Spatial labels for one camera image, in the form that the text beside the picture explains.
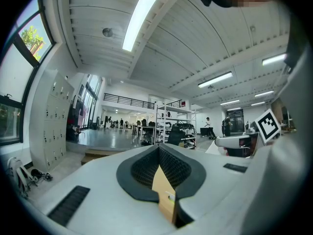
large window pane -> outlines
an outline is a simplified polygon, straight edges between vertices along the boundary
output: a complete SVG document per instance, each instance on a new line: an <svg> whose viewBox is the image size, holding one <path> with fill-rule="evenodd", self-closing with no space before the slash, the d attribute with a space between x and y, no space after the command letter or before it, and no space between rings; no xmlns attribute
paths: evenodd
<svg viewBox="0 0 313 235"><path fill-rule="evenodd" d="M39 10L38 0L32 0L17 19L18 27Z"/></svg>
<svg viewBox="0 0 313 235"><path fill-rule="evenodd" d="M40 15L35 16L26 24L20 30L19 35L37 61L41 59L44 52L51 45Z"/></svg>
<svg viewBox="0 0 313 235"><path fill-rule="evenodd" d="M10 99L21 102L32 71L33 67L12 45L0 66L0 94L10 94Z"/></svg>
<svg viewBox="0 0 313 235"><path fill-rule="evenodd" d="M98 76L92 76L92 79L91 79L89 85L90 85L90 88L92 88L93 92L96 91L98 81L99 81Z"/></svg>
<svg viewBox="0 0 313 235"><path fill-rule="evenodd" d="M21 110L0 104L0 142L19 138Z"/></svg>

chair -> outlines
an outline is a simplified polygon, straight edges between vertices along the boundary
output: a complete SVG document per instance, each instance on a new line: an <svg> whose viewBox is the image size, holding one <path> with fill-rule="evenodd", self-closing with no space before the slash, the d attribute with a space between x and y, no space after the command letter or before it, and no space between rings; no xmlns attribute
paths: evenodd
<svg viewBox="0 0 313 235"><path fill-rule="evenodd" d="M167 143L178 146L181 139L183 139L185 135L186 133L183 131L171 131Z"/></svg>

ceiling beam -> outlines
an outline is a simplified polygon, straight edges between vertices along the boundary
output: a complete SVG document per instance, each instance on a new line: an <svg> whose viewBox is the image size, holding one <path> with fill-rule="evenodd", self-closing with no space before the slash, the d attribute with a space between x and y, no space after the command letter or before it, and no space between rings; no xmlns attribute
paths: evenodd
<svg viewBox="0 0 313 235"><path fill-rule="evenodd" d="M265 76L260 76L260 77L257 77L255 79L248 80L246 82L242 82L242 83L239 83L236 85L229 85L227 88L220 88L218 90L215 89L215 91L213 91L213 92L209 92L207 94L195 97L194 100L195 101L204 100L206 98L215 97L215 96L219 95L220 93L225 93L227 91L233 91L234 92L239 87L241 87L242 85L245 86L246 88L249 88L250 86L253 86L253 84L255 84L255 83L267 82L270 78L273 78L273 74L275 75L275 77L280 79L281 78L280 73L281 73L281 71L277 70L274 73L266 74Z"/></svg>
<svg viewBox="0 0 313 235"><path fill-rule="evenodd" d="M275 90L275 93L267 95L267 96L264 96L264 97L255 98L254 97L254 93L247 93L247 94L239 95L239 96L236 96L236 97L230 97L230 98L228 98L226 100L223 100L223 101L215 101L215 102L207 103L206 107L214 108L216 106L220 106L221 103L225 103L225 102L229 102L229 101L233 101L233 100L239 99L240 102L238 102L238 103L233 103L233 104L223 105L222 106L225 109L233 109L233 108L243 107L243 106L246 106L248 104L251 105L253 103L258 103L258 102L262 102L262 101L272 100L272 99L275 98L275 95L279 94L279 92L283 89L285 84L286 84L286 82L275 86L275 88L273 88Z"/></svg>
<svg viewBox="0 0 313 235"><path fill-rule="evenodd" d="M79 68L82 65L82 61L76 48L76 43L70 22L69 0L58 0L58 7L62 31L65 36L68 50L73 57L76 66Z"/></svg>
<svg viewBox="0 0 313 235"><path fill-rule="evenodd" d="M101 77L111 77L119 80L124 80L127 78L127 71L117 69L110 65L97 64L94 61L92 64L82 64L78 67L77 72L85 73L85 74L93 74Z"/></svg>
<svg viewBox="0 0 313 235"><path fill-rule="evenodd" d="M173 7L173 5L177 2L178 0L167 0L164 5L161 7L161 9L158 11L157 15L154 17L154 19L152 20L151 24L149 25L147 31L145 32L143 39L139 45L139 47L136 50L135 53L135 57L133 59L131 68L129 70L128 73L128 78L131 77L134 68L137 64L137 61L140 57L140 55L143 52L143 49L145 48L148 40L150 39L150 37L152 36L154 30L156 29L156 27L158 26L158 24L161 22L161 20L163 19L163 17L167 14L167 12Z"/></svg>
<svg viewBox="0 0 313 235"><path fill-rule="evenodd" d="M250 47L242 52L239 52L231 57L228 57L200 72L197 74L190 76L189 78L179 82L178 84L174 85L170 90L172 92L179 90L182 87L185 87L199 79L199 77L206 77L215 72L225 70L231 66L236 66L242 64L246 61L252 60L256 57L260 57L267 53L270 53L274 50L277 50L279 47L284 47L288 44L289 34L285 34L266 42L260 43L253 47Z"/></svg>

glass door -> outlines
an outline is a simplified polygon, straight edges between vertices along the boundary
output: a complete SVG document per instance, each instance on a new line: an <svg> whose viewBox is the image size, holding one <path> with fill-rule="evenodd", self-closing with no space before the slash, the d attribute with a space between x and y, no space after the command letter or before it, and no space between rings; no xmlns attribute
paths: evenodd
<svg viewBox="0 0 313 235"><path fill-rule="evenodd" d="M228 113L228 115L230 117L230 122L232 123L232 126L230 127L230 132L244 132L245 123L243 109L231 111Z"/></svg>

ceiling light fixture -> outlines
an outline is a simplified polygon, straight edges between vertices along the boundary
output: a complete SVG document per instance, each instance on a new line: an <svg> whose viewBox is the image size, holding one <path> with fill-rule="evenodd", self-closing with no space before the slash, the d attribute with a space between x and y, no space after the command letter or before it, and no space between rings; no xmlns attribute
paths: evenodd
<svg viewBox="0 0 313 235"><path fill-rule="evenodd" d="M241 108L235 108L235 109L229 109L227 111L235 111L235 110L240 110Z"/></svg>
<svg viewBox="0 0 313 235"><path fill-rule="evenodd" d="M223 75L220 75L220 76L217 76L215 78L212 78L212 79L210 79L210 80L208 80L206 82L200 83L200 84L198 84L198 86L199 86L199 88L203 88L203 87L206 87L208 85L215 84L215 83L220 82L222 80L228 79L228 78L230 78L232 76L233 76L233 73L230 71L230 72L225 73Z"/></svg>
<svg viewBox="0 0 313 235"><path fill-rule="evenodd" d="M271 63L274 63L277 61L284 60L286 57L287 57L286 54L280 54L278 56L274 56L274 57L270 57L270 58L262 60L262 64L263 64L263 66L268 65L268 64L271 64Z"/></svg>
<svg viewBox="0 0 313 235"><path fill-rule="evenodd" d="M260 105L260 104L265 104L265 102L256 103L256 104L251 104L251 106Z"/></svg>
<svg viewBox="0 0 313 235"><path fill-rule="evenodd" d="M274 91L264 92L264 93L261 93L261 94L257 94L257 95L255 95L255 97L258 97L258 96L265 96L265 95L272 94L272 93L274 93Z"/></svg>
<svg viewBox="0 0 313 235"><path fill-rule="evenodd" d="M240 101L240 100L230 101L230 102L227 102L227 103L222 103L221 105L233 104L233 103L237 103L237 102L239 102L239 101Z"/></svg>
<svg viewBox="0 0 313 235"><path fill-rule="evenodd" d="M140 28L156 0L139 0L125 35L123 49L132 51Z"/></svg>

